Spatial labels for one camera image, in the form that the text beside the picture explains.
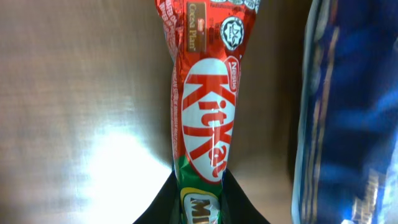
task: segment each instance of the blue package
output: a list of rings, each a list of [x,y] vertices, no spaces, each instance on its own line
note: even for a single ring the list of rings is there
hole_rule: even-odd
[[[398,0],[313,0],[303,73],[294,224],[398,223]]]

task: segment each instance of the red wrapper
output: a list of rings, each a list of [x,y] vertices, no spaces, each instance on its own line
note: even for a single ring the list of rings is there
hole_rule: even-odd
[[[221,223],[241,59],[260,0],[155,0],[174,60],[172,141],[187,223]]]

